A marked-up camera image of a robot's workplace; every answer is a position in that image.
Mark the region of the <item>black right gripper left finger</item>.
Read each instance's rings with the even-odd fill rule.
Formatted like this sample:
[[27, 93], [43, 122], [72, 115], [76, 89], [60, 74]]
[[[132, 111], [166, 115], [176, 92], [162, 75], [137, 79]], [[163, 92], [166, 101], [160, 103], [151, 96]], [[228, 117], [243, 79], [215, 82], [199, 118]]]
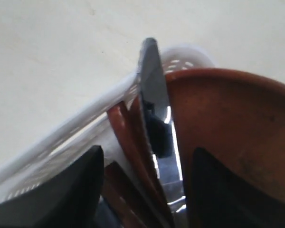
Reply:
[[93, 228], [104, 152], [93, 146], [40, 186], [0, 204], [0, 228]]

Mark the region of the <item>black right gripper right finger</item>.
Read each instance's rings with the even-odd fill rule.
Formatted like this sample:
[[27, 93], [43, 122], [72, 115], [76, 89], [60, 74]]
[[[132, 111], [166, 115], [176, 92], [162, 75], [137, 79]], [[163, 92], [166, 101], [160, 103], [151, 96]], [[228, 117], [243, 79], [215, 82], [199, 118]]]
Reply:
[[235, 175], [204, 148], [192, 156], [192, 188], [203, 228], [285, 228], [285, 204]]

